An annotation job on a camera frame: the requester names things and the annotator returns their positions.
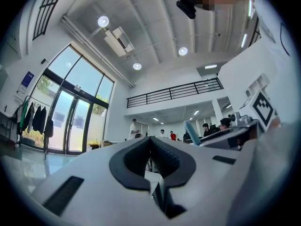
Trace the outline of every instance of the tree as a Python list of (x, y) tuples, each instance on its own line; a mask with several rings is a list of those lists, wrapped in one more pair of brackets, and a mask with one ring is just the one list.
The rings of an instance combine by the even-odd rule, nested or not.
[(37, 88), (41, 90), (44, 94), (49, 94), (49, 88), (53, 86), (53, 83), (45, 76), (42, 76), (42, 79), (39, 81)]
[[(99, 94), (96, 95), (96, 98), (108, 103), (108, 98), (103, 98)], [(102, 107), (100, 105), (97, 105), (97, 104), (94, 104), (93, 109), (92, 109), (92, 113), (96, 114), (96, 115), (101, 115), (104, 112), (104, 110), (105, 110), (104, 107)]]

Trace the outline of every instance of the black railing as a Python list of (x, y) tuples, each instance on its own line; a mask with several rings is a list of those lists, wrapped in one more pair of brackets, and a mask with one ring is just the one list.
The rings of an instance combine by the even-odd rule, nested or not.
[(35, 40), (40, 35), (44, 35), (46, 33), (51, 14), (58, 1), (59, 0), (43, 0), (42, 5), (39, 8), (32, 40)]
[(161, 89), (140, 96), (130, 97), (127, 99), (127, 107), (131, 108), (140, 105), (149, 105), (219, 89), (223, 89), (223, 87), (218, 78), (208, 79), (185, 85), (174, 86), (167, 89)]

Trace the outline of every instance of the glass door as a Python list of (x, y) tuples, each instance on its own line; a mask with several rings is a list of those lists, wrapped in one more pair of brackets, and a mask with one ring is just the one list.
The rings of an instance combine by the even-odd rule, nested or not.
[(54, 104), (52, 121), (54, 133), (48, 140), (48, 151), (59, 154), (81, 154), (86, 150), (85, 127), (88, 123), (90, 102), (60, 89)]

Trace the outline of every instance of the air conditioner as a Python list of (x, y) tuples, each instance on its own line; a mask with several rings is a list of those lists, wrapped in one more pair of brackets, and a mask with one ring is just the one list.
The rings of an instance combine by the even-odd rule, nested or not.
[(107, 30), (105, 34), (107, 36), (104, 40), (119, 57), (126, 55), (134, 49), (134, 46), (131, 44), (128, 36), (121, 27), (115, 29), (113, 32)]

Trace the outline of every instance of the reflective floor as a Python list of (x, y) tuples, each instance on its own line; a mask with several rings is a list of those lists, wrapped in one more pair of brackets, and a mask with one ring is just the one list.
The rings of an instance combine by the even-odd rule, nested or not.
[(12, 148), (0, 145), (0, 161), (11, 174), (16, 185), (25, 193), (30, 194), (46, 177), (71, 162), (76, 156), (48, 154), (17, 147)]

